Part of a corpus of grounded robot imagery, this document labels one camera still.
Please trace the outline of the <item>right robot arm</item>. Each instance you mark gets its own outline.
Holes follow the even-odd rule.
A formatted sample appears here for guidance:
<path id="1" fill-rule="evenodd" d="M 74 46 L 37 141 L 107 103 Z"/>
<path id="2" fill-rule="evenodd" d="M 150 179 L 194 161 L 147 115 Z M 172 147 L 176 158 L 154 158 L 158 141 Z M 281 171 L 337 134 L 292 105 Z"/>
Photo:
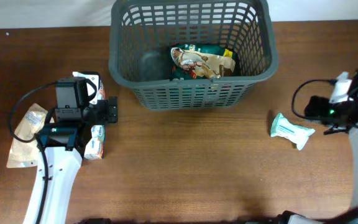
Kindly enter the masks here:
<path id="1" fill-rule="evenodd" d="M 277 217 L 279 223 L 358 223 L 358 69 L 349 78 L 342 72 L 327 83 L 334 87 L 330 98 L 312 96 L 303 114 L 292 106 L 292 112 L 300 118 L 316 121 L 328 129 L 324 134 L 346 133 L 352 149 L 353 190 L 348 211 L 329 219 L 312 219 L 289 211 Z"/>

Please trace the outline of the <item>green Nescafe coffee bag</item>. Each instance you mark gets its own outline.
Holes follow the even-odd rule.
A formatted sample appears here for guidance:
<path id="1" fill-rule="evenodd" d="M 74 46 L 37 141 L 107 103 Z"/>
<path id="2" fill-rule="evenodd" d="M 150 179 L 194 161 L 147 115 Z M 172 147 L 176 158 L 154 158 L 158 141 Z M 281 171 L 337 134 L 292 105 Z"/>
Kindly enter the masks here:
<path id="1" fill-rule="evenodd" d="M 171 80 L 220 79 L 236 73 L 237 54 L 212 44 L 175 45 Z"/>

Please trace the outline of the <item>beige brown snack pouch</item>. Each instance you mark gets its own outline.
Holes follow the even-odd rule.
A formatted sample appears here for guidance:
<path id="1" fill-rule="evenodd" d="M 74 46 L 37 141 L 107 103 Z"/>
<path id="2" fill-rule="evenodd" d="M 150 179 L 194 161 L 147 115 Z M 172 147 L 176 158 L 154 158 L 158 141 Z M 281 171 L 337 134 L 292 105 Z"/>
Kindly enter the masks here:
<path id="1" fill-rule="evenodd" d="M 222 78 L 231 76 L 236 66 L 231 56 L 202 53 L 197 50 L 185 50 L 173 47 L 170 51 L 178 71 L 183 72 L 192 79 L 197 78 Z"/>

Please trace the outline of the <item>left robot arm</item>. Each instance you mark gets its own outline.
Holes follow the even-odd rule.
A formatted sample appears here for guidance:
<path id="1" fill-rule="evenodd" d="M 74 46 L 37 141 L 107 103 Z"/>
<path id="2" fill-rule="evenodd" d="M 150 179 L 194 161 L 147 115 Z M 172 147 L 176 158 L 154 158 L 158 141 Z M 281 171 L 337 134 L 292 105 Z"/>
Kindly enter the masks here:
<path id="1" fill-rule="evenodd" d="M 35 134 L 40 159 L 24 223 L 65 223 L 71 190 L 84 159 L 104 156 L 105 125 L 118 122 L 117 98 L 98 100 L 78 120 L 45 121 Z"/>

